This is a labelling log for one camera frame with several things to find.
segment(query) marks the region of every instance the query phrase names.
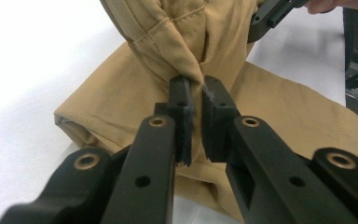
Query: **mounting hole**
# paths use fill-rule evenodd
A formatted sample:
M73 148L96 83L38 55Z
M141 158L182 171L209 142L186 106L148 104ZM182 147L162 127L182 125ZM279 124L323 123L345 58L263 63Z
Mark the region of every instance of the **mounting hole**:
M351 159L346 155L336 152L331 152L328 153L326 157L327 160L330 161L330 163L332 163L333 165L339 168L353 170L356 167L356 162L354 162L353 159Z
M94 167L100 161L100 157L96 154L86 153L79 156L74 163L77 170L88 170Z
M187 104L185 102L179 102L177 103L178 106L187 106Z
M150 178L146 175L140 176L135 179L135 185L138 188L144 188L150 185Z
M254 127L257 127L258 125L260 125L260 123L258 122L258 120L256 119L243 119L242 120L242 124L248 126L248 127L251 127L251 128L254 128Z
M149 120L149 124L153 127L162 127L167 123L166 119L163 118L152 118Z
M289 181L292 185L296 186L296 187L305 187L305 182L304 180L302 180L300 177L298 176L292 176L289 178Z

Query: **black metal bracket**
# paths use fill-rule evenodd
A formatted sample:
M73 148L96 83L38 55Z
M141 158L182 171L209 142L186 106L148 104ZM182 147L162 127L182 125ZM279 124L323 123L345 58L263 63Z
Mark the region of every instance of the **black metal bracket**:
M194 104L190 81L174 77L170 81L168 103L156 103L155 115L168 115L175 121L176 162L191 164L191 139L193 133Z
M112 157L102 148L78 150L33 203L10 207L0 223L169 223L174 128L171 118L154 116Z
M275 28L293 9L303 7L309 0L266 0L252 17L248 43L263 37L270 28Z
M324 148L306 161L264 120L239 116L220 81L205 80L205 152L211 161L227 163L227 177L246 221L358 223L356 156Z

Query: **human hand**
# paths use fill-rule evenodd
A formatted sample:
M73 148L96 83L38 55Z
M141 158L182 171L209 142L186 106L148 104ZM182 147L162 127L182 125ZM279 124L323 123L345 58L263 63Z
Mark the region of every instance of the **human hand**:
M331 10L335 7L349 7L358 9L358 0L310 0L306 7L309 14L316 14Z

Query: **tan cloth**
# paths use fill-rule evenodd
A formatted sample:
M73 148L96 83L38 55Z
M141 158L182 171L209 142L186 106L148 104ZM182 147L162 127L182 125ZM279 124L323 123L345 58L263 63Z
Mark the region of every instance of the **tan cloth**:
M264 119L295 152L309 158L319 147L338 147L358 155L355 114L244 62L255 1L112 0L105 7L129 44L55 112L56 124L79 147L116 152L131 144L154 103L167 101L170 78L183 74L192 80L196 117L193 163L176 171L178 195L241 220L225 164L207 161L200 145L204 75L221 79L243 115Z

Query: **brass insert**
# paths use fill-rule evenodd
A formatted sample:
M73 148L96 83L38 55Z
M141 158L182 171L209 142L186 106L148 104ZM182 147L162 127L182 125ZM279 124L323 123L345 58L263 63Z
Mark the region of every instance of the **brass insert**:
M77 170L88 170L100 161L100 157L93 153L86 153L79 156L74 163L74 166Z
M336 152L331 152L327 154L326 157L328 161L330 161L332 164L334 164L339 168L347 169L347 170L353 170L354 168L356 168L356 162L354 162L353 159L351 159L346 155Z
M162 127L167 124L167 120L163 118L152 118L149 120L149 124L153 127Z
M243 119L242 124L251 128L255 128L258 127L258 125L260 125L257 119L250 119L250 118Z

